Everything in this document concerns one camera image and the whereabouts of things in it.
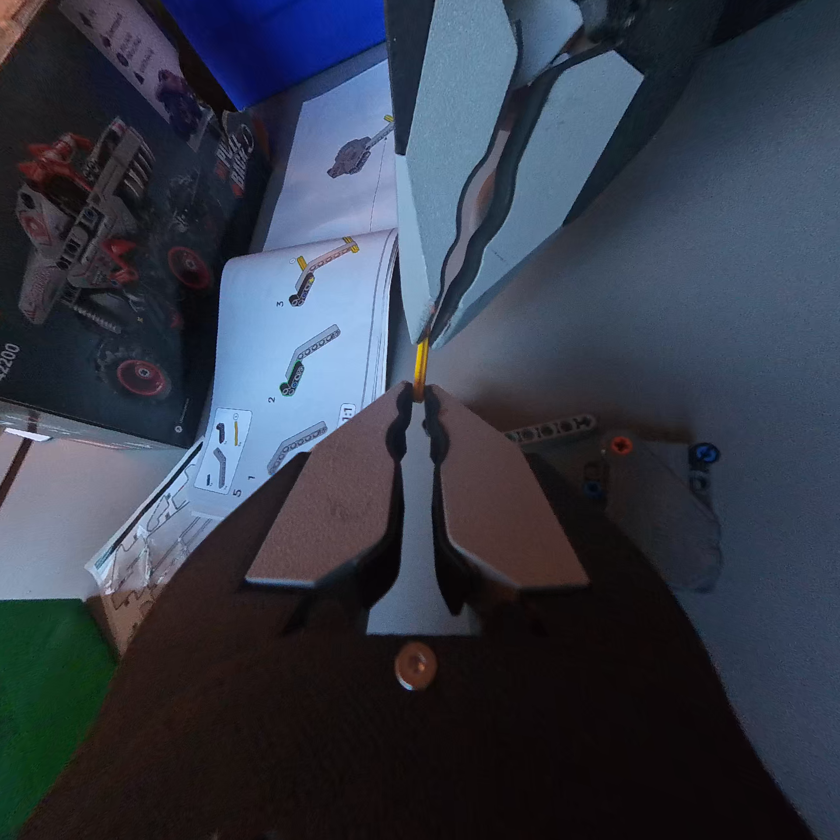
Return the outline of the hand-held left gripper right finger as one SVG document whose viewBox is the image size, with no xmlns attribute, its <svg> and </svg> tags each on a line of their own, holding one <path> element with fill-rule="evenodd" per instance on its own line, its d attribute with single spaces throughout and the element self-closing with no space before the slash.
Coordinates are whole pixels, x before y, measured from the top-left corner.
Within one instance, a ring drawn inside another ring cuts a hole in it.
<svg viewBox="0 0 840 840">
<path fill-rule="evenodd" d="M 437 385 L 424 395 L 438 587 L 453 615 L 590 586 L 520 447 Z"/>
</svg>

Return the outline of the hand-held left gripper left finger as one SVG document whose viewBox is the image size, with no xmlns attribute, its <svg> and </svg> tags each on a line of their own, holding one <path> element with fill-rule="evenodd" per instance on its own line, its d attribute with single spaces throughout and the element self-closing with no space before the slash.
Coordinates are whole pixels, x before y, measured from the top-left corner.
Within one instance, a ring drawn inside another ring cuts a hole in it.
<svg viewBox="0 0 840 840">
<path fill-rule="evenodd" d="M 248 569 L 252 585 L 389 591 L 400 570 L 402 461 L 413 386 L 401 382 L 318 443 Z"/>
</svg>

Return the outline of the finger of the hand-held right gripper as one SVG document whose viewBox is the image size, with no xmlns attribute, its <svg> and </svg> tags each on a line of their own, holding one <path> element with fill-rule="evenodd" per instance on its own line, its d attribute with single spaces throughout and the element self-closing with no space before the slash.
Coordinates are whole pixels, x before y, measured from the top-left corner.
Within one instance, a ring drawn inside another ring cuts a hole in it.
<svg viewBox="0 0 840 840">
<path fill-rule="evenodd" d="M 434 348 L 559 231 L 643 80 L 613 49 L 591 49 L 531 84 L 501 150 L 486 215 L 437 310 Z"/>
<path fill-rule="evenodd" d="M 414 343 L 445 324 L 444 295 L 496 190 L 516 92 L 582 26 L 569 1 L 394 2 L 396 205 Z"/>
</svg>

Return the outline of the grey lego beam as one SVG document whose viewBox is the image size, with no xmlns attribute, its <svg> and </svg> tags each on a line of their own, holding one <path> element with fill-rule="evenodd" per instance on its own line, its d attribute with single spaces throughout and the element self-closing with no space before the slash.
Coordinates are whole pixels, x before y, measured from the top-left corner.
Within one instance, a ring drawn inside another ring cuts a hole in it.
<svg viewBox="0 0 840 840">
<path fill-rule="evenodd" d="M 596 417 L 590 413 L 544 421 L 504 432 L 504 437 L 526 455 L 571 455 L 586 448 L 602 432 Z"/>
</svg>

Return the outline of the grey lego motor block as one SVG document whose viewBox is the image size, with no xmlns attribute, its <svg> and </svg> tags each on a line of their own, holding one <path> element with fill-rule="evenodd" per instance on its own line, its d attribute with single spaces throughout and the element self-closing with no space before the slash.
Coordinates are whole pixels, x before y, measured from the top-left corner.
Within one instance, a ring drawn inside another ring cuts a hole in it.
<svg viewBox="0 0 840 840">
<path fill-rule="evenodd" d="M 711 480 L 720 459 L 707 441 L 649 440 L 620 428 L 604 433 L 581 488 L 671 588 L 710 592 L 723 565 Z"/>
</svg>

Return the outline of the lego instruction booklet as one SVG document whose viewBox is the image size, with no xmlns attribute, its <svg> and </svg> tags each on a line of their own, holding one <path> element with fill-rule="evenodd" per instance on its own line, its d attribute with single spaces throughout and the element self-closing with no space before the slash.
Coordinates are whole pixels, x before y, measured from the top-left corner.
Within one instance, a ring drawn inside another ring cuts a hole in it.
<svg viewBox="0 0 840 840">
<path fill-rule="evenodd" d="M 394 128 L 380 80 L 301 107 L 264 248 L 224 268 L 198 514 L 225 518 L 383 393 Z"/>
</svg>

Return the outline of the dark lego set box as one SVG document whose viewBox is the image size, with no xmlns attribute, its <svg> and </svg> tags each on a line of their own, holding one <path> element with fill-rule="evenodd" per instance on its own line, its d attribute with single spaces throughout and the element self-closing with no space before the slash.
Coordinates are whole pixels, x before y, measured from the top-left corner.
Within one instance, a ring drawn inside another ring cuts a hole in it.
<svg viewBox="0 0 840 840">
<path fill-rule="evenodd" d="M 188 448 L 270 163 L 138 2 L 22 2 L 2 44 L 2 429 Z"/>
</svg>

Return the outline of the blue plastic container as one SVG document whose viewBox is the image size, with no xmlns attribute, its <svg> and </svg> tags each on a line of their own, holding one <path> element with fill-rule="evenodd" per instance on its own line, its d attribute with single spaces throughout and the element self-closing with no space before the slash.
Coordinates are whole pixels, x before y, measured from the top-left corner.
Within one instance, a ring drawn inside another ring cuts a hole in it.
<svg viewBox="0 0 840 840">
<path fill-rule="evenodd" d="M 239 108 L 385 41 L 383 1 L 163 1 Z"/>
</svg>

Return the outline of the green plastic container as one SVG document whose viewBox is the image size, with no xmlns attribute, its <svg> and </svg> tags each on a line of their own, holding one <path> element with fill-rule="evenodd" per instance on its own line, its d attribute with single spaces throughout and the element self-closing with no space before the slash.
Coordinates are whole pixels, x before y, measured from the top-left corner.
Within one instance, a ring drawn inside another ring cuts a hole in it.
<svg viewBox="0 0 840 840">
<path fill-rule="evenodd" d="M 102 705 L 116 665 L 80 600 L 1 602 L 1 838 L 16 838 Z"/>
</svg>

